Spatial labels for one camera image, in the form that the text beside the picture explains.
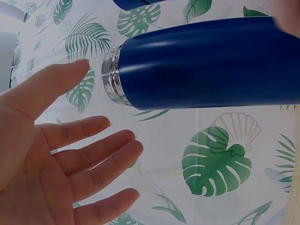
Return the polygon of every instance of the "bottle lid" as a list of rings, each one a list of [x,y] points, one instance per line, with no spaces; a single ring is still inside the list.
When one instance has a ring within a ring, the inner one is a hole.
[[[119,56],[122,46],[106,53],[101,68],[102,82],[108,97],[119,105],[132,106],[127,100],[120,81]]]

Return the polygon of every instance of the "hand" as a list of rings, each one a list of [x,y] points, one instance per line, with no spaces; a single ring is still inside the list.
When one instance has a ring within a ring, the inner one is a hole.
[[[52,150],[108,128],[109,120],[95,116],[62,125],[34,125],[88,69],[87,60],[52,65],[0,96],[1,224],[99,225],[119,216],[138,198],[136,190],[126,189],[75,210],[72,206],[105,188],[138,158],[143,146],[131,131],[51,155]]]
[[[278,27],[300,38],[300,0],[270,0]]]

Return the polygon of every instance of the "finger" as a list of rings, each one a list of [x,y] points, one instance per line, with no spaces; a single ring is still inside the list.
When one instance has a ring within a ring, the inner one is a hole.
[[[93,116],[61,125],[40,124],[37,128],[42,131],[50,151],[53,151],[96,135],[109,126],[110,121],[105,116]]]
[[[76,208],[75,224],[106,224],[127,211],[138,197],[138,191],[129,188],[96,203]]]
[[[300,0],[271,0],[271,8],[278,27],[300,37]]]
[[[142,150],[143,146],[139,141],[132,141],[96,168],[68,176],[73,201],[81,201],[105,188],[134,163]]]
[[[53,157],[63,172],[70,175],[93,168],[134,139],[132,131],[122,130],[81,149],[58,152]]]
[[[88,60],[51,65],[5,92],[0,102],[35,120],[60,95],[76,86],[88,69]]]

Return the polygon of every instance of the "fingernail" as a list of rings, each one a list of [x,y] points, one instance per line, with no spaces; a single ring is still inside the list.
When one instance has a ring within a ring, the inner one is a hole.
[[[72,64],[77,64],[77,65],[85,65],[87,63],[90,63],[89,59],[75,60],[72,62]]]
[[[110,118],[108,118],[108,120],[109,120],[109,126],[111,126],[113,124],[113,121]]]

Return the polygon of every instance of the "blue water bottle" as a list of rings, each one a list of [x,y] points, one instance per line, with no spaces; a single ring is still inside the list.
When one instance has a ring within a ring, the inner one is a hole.
[[[140,110],[300,103],[300,39],[271,17],[215,20],[129,38],[102,64],[106,93]]]
[[[113,2],[123,10],[131,10],[141,6],[148,6],[161,1],[165,0],[113,0]]]

